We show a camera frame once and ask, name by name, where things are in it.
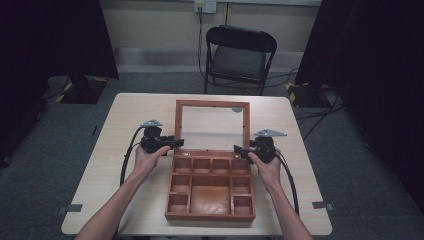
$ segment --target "human hand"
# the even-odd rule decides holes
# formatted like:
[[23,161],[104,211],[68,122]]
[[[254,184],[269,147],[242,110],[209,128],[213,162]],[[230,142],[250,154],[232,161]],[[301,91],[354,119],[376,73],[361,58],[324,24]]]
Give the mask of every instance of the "human hand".
[[249,158],[252,162],[258,167],[259,175],[261,176],[262,182],[265,185],[267,192],[270,191],[271,188],[280,187],[280,161],[277,157],[272,159],[269,163],[262,162],[259,157],[253,153],[248,153]]
[[147,180],[149,174],[157,166],[159,157],[165,155],[169,150],[171,150],[171,147],[164,146],[154,153],[147,153],[140,145],[138,145],[135,150],[134,172],[140,174],[141,183]]

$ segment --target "forearm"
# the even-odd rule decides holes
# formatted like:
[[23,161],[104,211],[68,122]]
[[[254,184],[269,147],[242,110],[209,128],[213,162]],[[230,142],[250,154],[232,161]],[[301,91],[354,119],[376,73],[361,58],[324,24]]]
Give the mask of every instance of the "forearm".
[[271,194],[284,239],[312,239],[308,229],[291,206],[281,185],[275,184],[270,187],[269,193]]
[[109,201],[84,225],[75,239],[112,239],[142,180],[133,172]]

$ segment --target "wooden box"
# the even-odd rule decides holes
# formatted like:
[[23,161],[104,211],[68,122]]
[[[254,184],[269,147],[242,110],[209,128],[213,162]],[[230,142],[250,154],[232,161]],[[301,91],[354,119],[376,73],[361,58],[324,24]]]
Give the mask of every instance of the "wooden box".
[[233,149],[249,147],[249,112],[248,102],[177,100],[175,139],[185,144],[174,150],[168,220],[255,219],[250,164]]

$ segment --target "gray carpet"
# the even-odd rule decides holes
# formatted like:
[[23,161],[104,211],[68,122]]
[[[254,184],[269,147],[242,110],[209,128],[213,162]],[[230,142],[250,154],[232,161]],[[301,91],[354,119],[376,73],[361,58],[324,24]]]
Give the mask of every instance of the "gray carpet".
[[[46,95],[60,89],[65,79],[50,79],[52,88]],[[64,216],[56,211],[71,202],[116,94],[201,94],[201,79],[199,73],[122,73],[120,80],[108,83],[97,105],[57,104],[50,99],[42,119],[11,155],[11,166],[0,169],[0,239],[71,239],[61,233]],[[267,85],[284,79],[270,79]],[[216,86],[210,86],[209,93],[257,94],[254,88]],[[287,93],[280,85],[266,88],[264,95]],[[331,102],[335,96],[328,92]],[[298,116],[322,110],[294,108]],[[302,134],[318,119],[300,120]],[[324,201],[335,206],[329,212],[333,233],[316,239],[424,239],[422,214],[367,148],[360,127],[345,109],[326,116],[305,145]]]

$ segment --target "light wooden table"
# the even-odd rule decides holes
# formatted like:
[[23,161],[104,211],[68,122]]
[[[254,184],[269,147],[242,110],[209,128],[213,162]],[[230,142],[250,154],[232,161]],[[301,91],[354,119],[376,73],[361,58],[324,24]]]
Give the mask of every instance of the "light wooden table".
[[[135,130],[151,119],[163,126],[161,135],[173,135],[177,99],[250,102],[250,134],[269,128],[286,132],[274,144],[284,154],[293,175],[300,217],[312,235],[328,235],[332,226],[325,208],[314,209],[322,201],[311,163],[303,144],[290,103],[283,97],[223,96],[186,94],[121,93],[116,96],[72,204],[82,204],[81,212],[68,212],[62,225],[65,234],[74,235],[119,187],[123,156]],[[140,131],[137,140],[143,136]],[[271,198],[252,165],[256,218],[251,223],[167,221],[165,205],[173,152],[159,159],[121,220],[119,233],[149,236],[273,236],[281,235]],[[134,166],[131,154],[127,176]],[[287,174],[281,168],[281,181],[293,204]]]

